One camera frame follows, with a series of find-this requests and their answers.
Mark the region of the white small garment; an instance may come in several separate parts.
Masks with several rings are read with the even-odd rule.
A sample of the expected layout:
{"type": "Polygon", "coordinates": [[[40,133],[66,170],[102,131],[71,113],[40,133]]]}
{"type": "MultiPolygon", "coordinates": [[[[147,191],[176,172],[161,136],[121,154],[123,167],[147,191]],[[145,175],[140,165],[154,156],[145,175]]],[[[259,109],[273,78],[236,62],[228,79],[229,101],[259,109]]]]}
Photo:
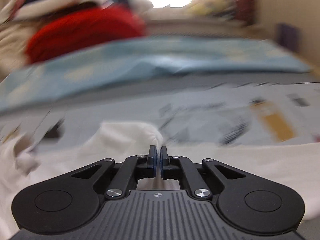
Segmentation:
{"type": "MultiPolygon", "coordinates": [[[[18,134],[1,144],[1,239],[11,238],[18,226],[11,213],[13,198],[22,189],[105,158],[124,161],[146,154],[164,139],[147,123],[101,123],[84,144],[52,152],[31,153],[32,137],[18,134]]],[[[212,158],[246,172],[286,185],[305,202],[304,219],[319,216],[319,144],[289,146],[219,146],[214,143],[170,145],[170,155],[194,162],[212,158]]]]}

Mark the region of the light blue folded sheet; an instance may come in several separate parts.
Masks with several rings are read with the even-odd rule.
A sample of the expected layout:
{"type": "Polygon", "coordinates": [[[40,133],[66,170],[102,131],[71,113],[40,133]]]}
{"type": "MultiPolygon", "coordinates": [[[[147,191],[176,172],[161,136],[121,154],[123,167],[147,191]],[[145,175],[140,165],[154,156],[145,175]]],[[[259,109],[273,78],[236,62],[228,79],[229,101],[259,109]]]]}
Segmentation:
{"type": "Polygon", "coordinates": [[[33,64],[1,83],[1,111],[157,77],[219,72],[308,73],[310,67],[267,40],[150,37],[116,41],[33,64]]]}

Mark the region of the printed deer pattern sheet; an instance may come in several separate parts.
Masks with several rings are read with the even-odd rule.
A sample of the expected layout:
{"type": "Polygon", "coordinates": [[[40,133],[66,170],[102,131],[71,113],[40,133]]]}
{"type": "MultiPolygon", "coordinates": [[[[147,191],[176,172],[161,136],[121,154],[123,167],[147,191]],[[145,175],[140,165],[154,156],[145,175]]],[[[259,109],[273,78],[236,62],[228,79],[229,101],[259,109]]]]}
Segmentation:
{"type": "Polygon", "coordinates": [[[319,141],[319,83],[223,84],[151,94],[117,88],[2,114],[1,141],[30,133],[42,151],[70,148],[102,122],[147,122],[167,144],[308,144],[319,141]]]}

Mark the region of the red folded blanket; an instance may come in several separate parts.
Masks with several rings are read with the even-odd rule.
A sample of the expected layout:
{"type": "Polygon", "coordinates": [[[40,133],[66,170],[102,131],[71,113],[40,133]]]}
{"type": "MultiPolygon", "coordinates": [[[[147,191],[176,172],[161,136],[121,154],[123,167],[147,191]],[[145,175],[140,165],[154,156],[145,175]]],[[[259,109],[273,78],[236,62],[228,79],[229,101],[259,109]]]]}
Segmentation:
{"type": "Polygon", "coordinates": [[[143,37],[144,21],[122,5],[73,12],[42,27],[27,43],[30,63],[53,59],[98,44],[143,37]]]}

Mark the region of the white plush toy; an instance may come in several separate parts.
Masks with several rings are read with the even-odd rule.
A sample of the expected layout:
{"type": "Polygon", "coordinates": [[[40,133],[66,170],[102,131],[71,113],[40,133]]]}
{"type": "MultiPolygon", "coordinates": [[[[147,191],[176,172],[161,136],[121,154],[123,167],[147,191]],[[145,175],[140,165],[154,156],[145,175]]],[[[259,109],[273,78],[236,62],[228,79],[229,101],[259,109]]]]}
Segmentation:
{"type": "Polygon", "coordinates": [[[128,0],[130,9],[143,20],[154,18],[153,3],[149,0],[128,0]]]}

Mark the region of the yellow plush toys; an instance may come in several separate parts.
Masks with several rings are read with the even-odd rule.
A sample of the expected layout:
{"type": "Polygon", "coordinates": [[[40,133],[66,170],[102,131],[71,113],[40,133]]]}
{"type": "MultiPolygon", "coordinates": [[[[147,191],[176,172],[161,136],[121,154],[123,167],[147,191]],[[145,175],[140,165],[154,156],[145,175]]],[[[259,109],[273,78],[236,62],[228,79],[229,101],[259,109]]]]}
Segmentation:
{"type": "Polygon", "coordinates": [[[192,15],[221,17],[232,12],[235,4],[233,0],[192,0],[185,7],[192,15]]]}

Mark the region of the cream folded quilt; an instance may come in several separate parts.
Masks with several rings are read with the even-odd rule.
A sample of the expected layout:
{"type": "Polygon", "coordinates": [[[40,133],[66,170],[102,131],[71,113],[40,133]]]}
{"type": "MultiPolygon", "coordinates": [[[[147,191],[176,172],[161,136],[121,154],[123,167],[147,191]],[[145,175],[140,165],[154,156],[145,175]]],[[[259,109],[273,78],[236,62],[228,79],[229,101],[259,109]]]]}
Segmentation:
{"type": "Polygon", "coordinates": [[[1,25],[1,81],[28,64],[27,44],[40,26],[36,22],[1,25]]]}

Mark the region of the white folded bedding stack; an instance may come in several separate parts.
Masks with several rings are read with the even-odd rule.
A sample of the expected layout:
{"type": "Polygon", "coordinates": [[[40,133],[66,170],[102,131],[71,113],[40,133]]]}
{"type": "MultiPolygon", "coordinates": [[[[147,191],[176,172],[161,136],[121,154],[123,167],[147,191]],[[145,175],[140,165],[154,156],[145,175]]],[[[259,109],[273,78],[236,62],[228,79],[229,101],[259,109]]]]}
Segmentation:
{"type": "Polygon", "coordinates": [[[102,8],[113,3],[112,0],[38,0],[21,5],[22,0],[11,0],[1,10],[1,24],[8,21],[23,21],[39,18],[75,5],[92,2],[102,8]]]}

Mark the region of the dark red cushion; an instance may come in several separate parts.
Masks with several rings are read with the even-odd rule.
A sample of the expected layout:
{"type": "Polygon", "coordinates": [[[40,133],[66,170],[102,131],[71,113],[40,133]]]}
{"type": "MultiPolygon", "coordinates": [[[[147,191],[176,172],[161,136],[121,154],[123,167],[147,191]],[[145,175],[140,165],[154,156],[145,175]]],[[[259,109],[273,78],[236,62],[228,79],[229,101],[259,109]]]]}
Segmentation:
{"type": "Polygon", "coordinates": [[[235,3],[234,18],[253,25],[256,22],[257,0],[233,0],[235,3]]]}

